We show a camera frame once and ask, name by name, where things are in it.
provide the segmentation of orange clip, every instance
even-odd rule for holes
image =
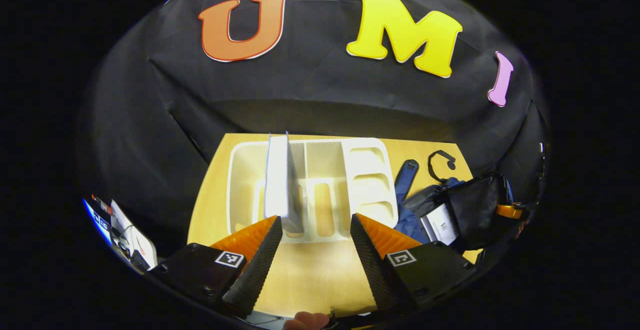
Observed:
[[[513,205],[498,205],[495,212],[500,216],[506,216],[512,219],[519,219],[522,216],[522,210],[515,209]]]

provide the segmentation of wooden table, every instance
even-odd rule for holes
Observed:
[[[289,138],[302,140],[339,137],[290,134]],[[471,171],[455,144],[380,140],[389,153],[394,177],[407,159],[414,159],[420,164],[407,197],[428,185],[436,184],[427,171],[427,157],[436,150],[444,150],[456,158],[455,170],[448,168],[444,158],[434,158],[433,169],[439,177],[456,177],[460,180],[472,178]],[[229,235],[226,219],[229,158],[236,144],[248,141],[268,141],[268,135],[226,134],[222,139],[199,190],[187,243],[196,242],[208,246]],[[475,263],[480,251],[467,251],[464,257]],[[284,317],[293,317],[299,311],[329,314],[331,310],[336,316],[342,317],[375,309],[373,295],[351,240],[280,244],[254,307],[258,312]]]

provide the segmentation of letter m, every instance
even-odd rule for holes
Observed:
[[[424,52],[413,61],[418,69],[439,77],[451,76],[451,56],[462,25],[454,18],[431,11],[417,23],[401,0],[362,0],[362,20],[358,39],[347,44],[350,55],[384,59],[382,46],[386,30],[398,62],[407,61],[422,45]]]

